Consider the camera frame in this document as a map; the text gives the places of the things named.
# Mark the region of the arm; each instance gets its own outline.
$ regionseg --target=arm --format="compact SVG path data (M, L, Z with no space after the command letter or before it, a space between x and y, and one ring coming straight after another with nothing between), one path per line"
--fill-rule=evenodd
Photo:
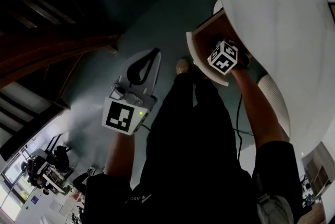
M105 174L130 182L135 153L135 136L117 133L105 165Z
M243 69L233 69L232 74L243 95L245 110L255 137L256 149L270 141L283 141L277 117L270 103L251 80L248 72Z

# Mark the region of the round table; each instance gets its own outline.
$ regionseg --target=round table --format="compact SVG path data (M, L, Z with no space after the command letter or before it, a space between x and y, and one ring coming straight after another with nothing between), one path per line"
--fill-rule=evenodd
M335 25L327 0L221 0L235 32L280 89L296 155L335 114Z

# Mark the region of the cable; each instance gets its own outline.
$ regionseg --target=cable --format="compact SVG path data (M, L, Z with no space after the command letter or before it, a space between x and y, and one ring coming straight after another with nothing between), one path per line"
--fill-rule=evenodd
M241 131L241 130L239 130L239 132L240 133L242 133L242 134L247 134L247 135L250 135L250 136L253 136L253 134L252 133L249 133L249 132L245 132L245 131Z
M146 128L149 132L151 132L151 129L145 125L142 125L144 128Z
M237 114L236 114L236 131L237 131L237 135L240 138L239 155L238 155L238 158L237 158L239 161L240 161L240 153L241 153L241 148L242 148L242 137L241 137L240 132L239 132L239 114L240 114L241 102L242 102L242 95L241 95L241 98L240 98L240 102L239 102L239 106L237 108Z

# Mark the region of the marker cube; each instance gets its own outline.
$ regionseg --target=marker cube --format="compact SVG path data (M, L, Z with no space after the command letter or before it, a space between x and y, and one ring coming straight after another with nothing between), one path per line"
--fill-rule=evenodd
M237 52L235 46L223 41L207 60L214 69L226 75L237 64Z

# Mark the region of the black pants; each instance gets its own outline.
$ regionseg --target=black pants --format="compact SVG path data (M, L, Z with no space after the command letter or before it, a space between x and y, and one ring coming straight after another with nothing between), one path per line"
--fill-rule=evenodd
M85 179L87 179L88 176L89 176L89 174L86 172L86 173L80 175L79 177L77 177L77 178L72 182L73 186L74 186L78 191L80 191L82 194L84 194L84 195L86 194L86 185L83 184L83 181L84 181Z
M235 132L217 89L202 80L195 94L193 107L192 77L178 75L151 126L141 184L194 171L213 177L224 164L236 166Z

